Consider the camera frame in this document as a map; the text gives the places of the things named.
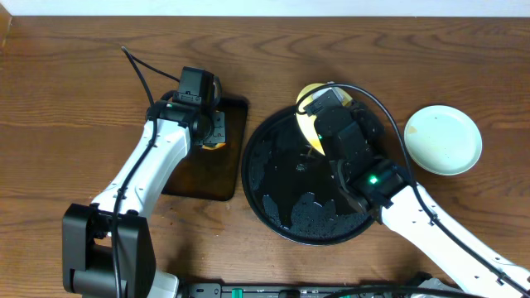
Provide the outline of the green and yellow sponge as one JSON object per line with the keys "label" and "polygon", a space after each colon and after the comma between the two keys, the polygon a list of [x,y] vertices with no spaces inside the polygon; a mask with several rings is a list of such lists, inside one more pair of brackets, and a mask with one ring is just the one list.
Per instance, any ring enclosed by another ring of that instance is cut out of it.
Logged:
{"label": "green and yellow sponge", "polygon": [[221,142],[221,143],[215,143],[215,144],[204,144],[202,145],[202,149],[203,150],[207,150],[207,151],[214,151],[214,150],[218,150],[222,147],[224,147],[226,145],[226,143],[224,142]]}

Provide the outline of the yellow plate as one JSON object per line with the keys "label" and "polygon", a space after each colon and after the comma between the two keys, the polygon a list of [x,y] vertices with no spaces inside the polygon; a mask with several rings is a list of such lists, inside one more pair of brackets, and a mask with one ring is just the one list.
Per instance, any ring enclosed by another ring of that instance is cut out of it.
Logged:
{"label": "yellow plate", "polygon": [[[317,87],[320,87],[322,83],[314,83],[307,85],[304,89],[301,90],[301,92],[297,96],[296,102],[300,104],[299,109],[302,110],[307,104],[311,103],[314,99],[320,97],[322,94],[324,94],[328,90],[333,90],[340,98],[341,103],[344,106],[350,106],[352,104],[352,97],[343,89],[338,87],[333,88],[327,88],[323,89],[321,91],[317,91],[313,93],[312,95],[308,96],[305,99],[301,99],[304,95],[312,91],[313,89],[316,89]],[[316,116],[307,116],[295,114],[296,121],[298,123],[298,126],[301,130],[301,133],[303,134],[304,138],[309,142],[309,144],[318,151],[321,155],[324,155],[324,150],[322,148],[322,145],[320,144],[320,139],[316,133],[314,123],[316,120]]]}

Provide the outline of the light blue plate front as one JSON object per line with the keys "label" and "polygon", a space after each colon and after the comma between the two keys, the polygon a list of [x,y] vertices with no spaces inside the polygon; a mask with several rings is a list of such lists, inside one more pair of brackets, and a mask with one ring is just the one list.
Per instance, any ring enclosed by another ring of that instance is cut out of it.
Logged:
{"label": "light blue plate front", "polygon": [[437,175],[459,175],[480,159],[483,142],[475,122],[457,108],[432,105],[407,121],[404,141],[410,157]]}

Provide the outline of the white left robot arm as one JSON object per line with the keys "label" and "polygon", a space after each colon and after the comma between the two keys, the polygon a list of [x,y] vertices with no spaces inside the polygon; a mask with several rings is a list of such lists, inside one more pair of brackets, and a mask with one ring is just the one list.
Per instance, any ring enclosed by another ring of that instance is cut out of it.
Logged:
{"label": "white left robot arm", "polygon": [[175,297],[179,280],[157,270],[148,220],[171,173],[192,146],[224,142],[217,108],[160,100],[105,190],[62,219],[62,281],[83,297]]}

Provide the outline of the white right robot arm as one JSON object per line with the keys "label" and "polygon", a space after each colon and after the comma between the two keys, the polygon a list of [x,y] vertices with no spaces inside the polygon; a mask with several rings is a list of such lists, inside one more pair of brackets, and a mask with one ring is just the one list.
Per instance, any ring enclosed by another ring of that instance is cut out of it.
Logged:
{"label": "white right robot arm", "polygon": [[378,148],[384,127],[363,104],[321,108],[314,128],[339,192],[424,252],[462,290],[487,297],[527,297],[529,271],[499,256],[455,221]]}

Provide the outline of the black rectangular water tray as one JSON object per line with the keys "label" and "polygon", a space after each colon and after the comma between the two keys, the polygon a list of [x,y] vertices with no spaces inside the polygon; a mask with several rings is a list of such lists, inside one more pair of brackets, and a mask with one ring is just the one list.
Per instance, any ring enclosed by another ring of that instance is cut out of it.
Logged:
{"label": "black rectangular water tray", "polygon": [[164,195],[226,201],[233,197],[238,177],[248,100],[224,96],[217,107],[225,116],[226,143],[214,150],[192,146],[171,173]]}

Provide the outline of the black round tray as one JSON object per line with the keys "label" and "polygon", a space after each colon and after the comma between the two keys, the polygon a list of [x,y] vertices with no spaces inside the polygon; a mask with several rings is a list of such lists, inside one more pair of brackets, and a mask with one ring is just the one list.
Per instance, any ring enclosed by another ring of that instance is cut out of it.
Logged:
{"label": "black round tray", "polygon": [[339,244],[374,223],[340,195],[329,162],[306,142],[293,107],[274,113],[256,129],[244,150],[241,176],[253,212],[293,242]]}

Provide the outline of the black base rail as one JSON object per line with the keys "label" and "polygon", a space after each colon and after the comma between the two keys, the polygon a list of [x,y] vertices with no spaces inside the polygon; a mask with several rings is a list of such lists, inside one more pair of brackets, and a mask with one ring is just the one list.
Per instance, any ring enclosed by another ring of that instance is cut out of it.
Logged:
{"label": "black base rail", "polygon": [[221,285],[219,283],[190,283],[181,286],[178,298],[325,298],[338,294],[340,298],[384,298],[384,297],[441,297],[427,293],[399,293],[396,291],[368,291],[366,286],[249,286]]}

